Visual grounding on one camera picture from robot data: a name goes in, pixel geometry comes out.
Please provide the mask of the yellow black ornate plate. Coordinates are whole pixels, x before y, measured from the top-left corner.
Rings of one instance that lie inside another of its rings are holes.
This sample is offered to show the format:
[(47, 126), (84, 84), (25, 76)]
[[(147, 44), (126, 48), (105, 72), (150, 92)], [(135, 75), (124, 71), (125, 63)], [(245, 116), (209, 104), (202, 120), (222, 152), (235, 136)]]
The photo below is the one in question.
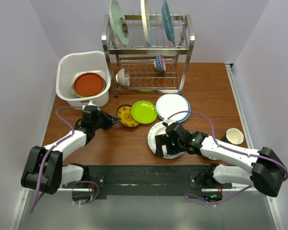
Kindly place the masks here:
[(132, 106), (128, 104), (121, 105), (117, 109), (117, 117), (125, 127), (134, 128), (139, 126), (140, 123), (133, 118), (131, 114), (131, 107)]

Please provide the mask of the yellow woven pattern plate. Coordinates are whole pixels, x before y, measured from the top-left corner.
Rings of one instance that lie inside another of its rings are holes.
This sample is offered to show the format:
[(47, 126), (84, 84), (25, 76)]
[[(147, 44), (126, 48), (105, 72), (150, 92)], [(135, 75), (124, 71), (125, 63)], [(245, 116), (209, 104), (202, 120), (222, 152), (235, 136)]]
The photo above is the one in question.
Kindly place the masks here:
[[(104, 91), (104, 89), (105, 89), (105, 86), (104, 86), (104, 87), (102, 88), (102, 90), (99, 91), (97, 94), (94, 94), (94, 96), (101, 94), (101, 93)], [(78, 94), (78, 93), (76, 92), (75, 88), (74, 88), (74, 84), (72, 84), (70, 92), (71, 92), (71, 95), (72, 95), (74, 98), (85, 98), (85, 97), (88, 97), (88, 96), (83, 96), (83, 95), (81, 95), (81, 94)]]

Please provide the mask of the red-orange plate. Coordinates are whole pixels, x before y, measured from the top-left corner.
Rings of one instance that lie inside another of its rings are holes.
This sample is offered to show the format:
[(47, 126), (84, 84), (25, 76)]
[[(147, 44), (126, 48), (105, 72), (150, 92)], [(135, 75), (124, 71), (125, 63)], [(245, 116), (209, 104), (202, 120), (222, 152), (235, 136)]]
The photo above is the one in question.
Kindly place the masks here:
[(97, 73), (83, 73), (74, 81), (75, 93), (80, 97), (97, 95), (104, 89), (104, 80)]

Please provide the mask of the dark green cup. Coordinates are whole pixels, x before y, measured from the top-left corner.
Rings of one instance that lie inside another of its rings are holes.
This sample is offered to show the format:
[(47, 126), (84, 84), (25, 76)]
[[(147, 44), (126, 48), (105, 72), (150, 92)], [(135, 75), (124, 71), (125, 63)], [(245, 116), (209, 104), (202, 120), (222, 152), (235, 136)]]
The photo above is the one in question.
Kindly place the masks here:
[(244, 134), (239, 129), (230, 128), (223, 135), (221, 141), (233, 145), (239, 145), (244, 141)]

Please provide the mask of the aluminium frame rail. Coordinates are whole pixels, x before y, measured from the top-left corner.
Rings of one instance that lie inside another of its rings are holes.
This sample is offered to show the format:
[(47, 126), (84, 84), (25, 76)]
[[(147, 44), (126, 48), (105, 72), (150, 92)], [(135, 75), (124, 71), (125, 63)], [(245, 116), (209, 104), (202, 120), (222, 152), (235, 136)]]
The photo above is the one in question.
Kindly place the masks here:
[[(235, 99), (235, 103), (236, 103), (236, 106), (237, 106), (237, 110), (238, 110), (238, 113), (239, 113), (241, 125), (242, 125), (242, 128), (243, 128), (245, 140), (246, 140), (247, 146), (249, 148), (253, 149), (254, 146), (253, 146), (252, 137), (251, 137), (250, 132), (249, 132), (249, 127), (248, 127), (247, 120), (246, 120), (246, 117), (245, 117), (245, 113), (244, 113), (244, 110), (243, 110), (243, 106), (242, 106), (242, 103), (241, 103), (241, 100), (240, 100), (238, 88), (236, 86), (235, 77), (234, 77), (233, 71), (232, 71), (232, 66), (233, 66), (233, 64), (225, 64), (225, 68), (226, 68), (226, 71), (227, 71), (227, 74), (228, 74), (228, 79), (229, 79), (229, 82), (230, 82), (230, 85), (231, 85), (231, 89), (232, 89), (233, 96), (234, 96), (234, 99)], [(282, 217), (281, 217), (281, 214), (280, 214), (280, 210), (279, 210), (277, 202), (276, 202), (276, 198), (267, 196), (266, 199), (267, 199), (267, 202), (268, 202), (268, 205), (269, 205), (269, 209), (270, 209), (270, 212), (272, 214), (273, 222), (274, 222), (274, 225), (275, 225), (276, 229), (277, 230), (285, 230), (285, 225), (283, 223), (283, 220), (282, 220)]]

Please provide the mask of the grey patterned bowl in rack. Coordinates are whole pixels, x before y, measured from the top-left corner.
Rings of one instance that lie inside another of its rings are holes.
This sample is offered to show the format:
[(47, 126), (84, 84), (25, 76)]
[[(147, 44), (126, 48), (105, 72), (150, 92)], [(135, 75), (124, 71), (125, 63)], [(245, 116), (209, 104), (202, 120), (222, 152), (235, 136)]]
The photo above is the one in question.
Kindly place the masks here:
[(130, 72), (126, 68), (122, 68), (115, 76), (116, 82), (122, 87), (130, 87)]

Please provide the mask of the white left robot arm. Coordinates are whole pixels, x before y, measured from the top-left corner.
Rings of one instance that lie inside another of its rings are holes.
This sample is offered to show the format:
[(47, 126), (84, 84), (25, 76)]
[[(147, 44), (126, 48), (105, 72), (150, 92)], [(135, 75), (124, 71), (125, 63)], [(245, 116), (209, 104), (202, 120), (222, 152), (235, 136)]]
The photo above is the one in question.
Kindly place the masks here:
[(47, 146), (31, 148), (21, 177), (21, 186), (46, 194), (54, 194), (62, 184), (70, 182), (79, 188), (87, 187), (90, 176), (84, 173), (83, 166), (63, 166), (63, 161), (87, 145), (97, 130), (109, 130), (119, 121), (95, 105), (84, 106), (82, 117), (66, 136)]

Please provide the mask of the white scalloped plate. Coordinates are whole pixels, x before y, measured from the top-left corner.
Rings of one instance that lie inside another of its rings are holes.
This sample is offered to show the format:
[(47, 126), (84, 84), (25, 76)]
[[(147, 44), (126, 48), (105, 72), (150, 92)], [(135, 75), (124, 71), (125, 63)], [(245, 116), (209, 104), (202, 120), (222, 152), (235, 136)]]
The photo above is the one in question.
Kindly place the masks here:
[[(162, 135), (162, 134), (165, 134), (165, 130), (166, 130), (166, 127), (162, 124), (163, 122), (160, 121), (158, 123), (156, 123), (155, 125), (153, 125), (151, 127), (151, 129), (149, 130), (148, 132), (148, 135), (147, 135), (147, 143), (148, 143), (148, 146), (150, 148), (150, 150), (156, 155), (156, 139), (155, 139), (155, 136), (158, 136), (158, 135)], [(174, 159), (174, 158), (178, 158), (180, 157), (184, 152), (179, 152), (178, 154), (175, 154), (175, 155), (169, 155), (167, 153), (167, 149), (166, 149), (166, 146), (163, 145), (162, 146), (162, 150), (163, 150), (163, 159)]]

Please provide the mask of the lime green plate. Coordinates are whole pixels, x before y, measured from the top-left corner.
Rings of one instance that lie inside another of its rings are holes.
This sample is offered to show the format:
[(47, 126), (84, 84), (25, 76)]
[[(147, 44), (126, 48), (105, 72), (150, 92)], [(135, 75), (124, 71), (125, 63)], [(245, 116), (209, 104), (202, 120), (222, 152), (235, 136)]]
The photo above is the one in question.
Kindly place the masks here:
[(156, 107), (149, 101), (137, 101), (131, 107), (131, 115), (141, 124), (150, 124), (157, 118)]

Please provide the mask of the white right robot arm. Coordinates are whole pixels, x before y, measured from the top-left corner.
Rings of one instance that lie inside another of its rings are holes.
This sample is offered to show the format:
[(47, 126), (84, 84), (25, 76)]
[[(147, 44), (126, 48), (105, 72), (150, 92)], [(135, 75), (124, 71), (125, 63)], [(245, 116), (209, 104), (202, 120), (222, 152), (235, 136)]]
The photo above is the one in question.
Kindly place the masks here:
[(267, 147), (248, 149), (215, 140), (196, 131), (190, 133), (181, 124), (170, 121), (154, 125), (147, 135), (151, 151), (159, 158), (172, 159), (183, 153), (230, 163), (213, 165), (201, 179), (209, 188), (234, 183), (253, 186), (264, 195), (276, 197), (287, 179), (286, 167), (276, 153)]

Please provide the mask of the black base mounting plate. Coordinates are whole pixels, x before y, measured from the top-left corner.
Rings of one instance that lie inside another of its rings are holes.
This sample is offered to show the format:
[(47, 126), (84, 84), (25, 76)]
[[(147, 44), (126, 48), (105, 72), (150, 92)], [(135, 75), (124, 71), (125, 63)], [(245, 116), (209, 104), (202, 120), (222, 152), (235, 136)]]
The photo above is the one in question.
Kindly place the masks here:
[(212, 178), (211, 165), (89, 165), (85, 179), (98, 184), (98, 198), (107, 196), (202, 196), (203, 189), (230, 189)]

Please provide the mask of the cream rimmed plate in rack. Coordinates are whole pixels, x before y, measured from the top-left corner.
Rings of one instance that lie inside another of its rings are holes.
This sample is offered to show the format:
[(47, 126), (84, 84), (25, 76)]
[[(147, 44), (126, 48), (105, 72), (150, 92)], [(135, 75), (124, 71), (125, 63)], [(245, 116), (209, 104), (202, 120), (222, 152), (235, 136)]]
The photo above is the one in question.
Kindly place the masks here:
[(140, 6), (145, 42), (147, 46), (151, 46), (151, 23), (147, 0), (141, 0)]

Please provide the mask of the teal plate in rack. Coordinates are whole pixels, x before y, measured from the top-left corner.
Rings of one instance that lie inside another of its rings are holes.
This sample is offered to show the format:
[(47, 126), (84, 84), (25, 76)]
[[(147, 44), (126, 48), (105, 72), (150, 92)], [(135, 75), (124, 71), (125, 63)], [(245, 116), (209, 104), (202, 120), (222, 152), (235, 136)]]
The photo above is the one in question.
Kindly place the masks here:
[(163, 5), (161, 7), (161, 15), (162, 15), (162, 21), (163, 21), (167, 39), (173, 44), (173, 46), (176, 46), (173, 23), (172, 23), (171, 14), (169, 11), (168, 3), (166, 0), (163, 0)]

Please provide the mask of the white plastic bin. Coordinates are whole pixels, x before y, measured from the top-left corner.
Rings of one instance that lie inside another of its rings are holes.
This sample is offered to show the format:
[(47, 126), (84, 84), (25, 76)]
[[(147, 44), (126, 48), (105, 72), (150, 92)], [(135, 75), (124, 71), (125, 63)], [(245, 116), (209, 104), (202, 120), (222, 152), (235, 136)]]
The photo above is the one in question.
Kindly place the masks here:
[[(105, 84), (103, 91), (88, 97), (77, 97), (72, 93), (76, 89), (74, 82), (78, 77), (87, 73), (95, 73), (102, 77)], [(106, 105), (109, 100), (109, 88), (111, 78), (109, 76), (105, 54), (102, 51), (74, 53), (64, 56), (58, 64), (56, 77), (56, 94), (70, 106), (81, 107), (92, 102), (98, 107)]]

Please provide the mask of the light green plate in rack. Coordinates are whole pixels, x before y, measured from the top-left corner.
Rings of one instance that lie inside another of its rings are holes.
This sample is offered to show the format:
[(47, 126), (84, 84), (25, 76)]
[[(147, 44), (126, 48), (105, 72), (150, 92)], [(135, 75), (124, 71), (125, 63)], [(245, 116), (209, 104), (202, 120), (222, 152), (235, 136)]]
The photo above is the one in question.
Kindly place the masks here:
[(110, 1), (109, 19), (114, 35), (123, 46), (129, 44), (129, 30), (123, 9), (117, 0)]

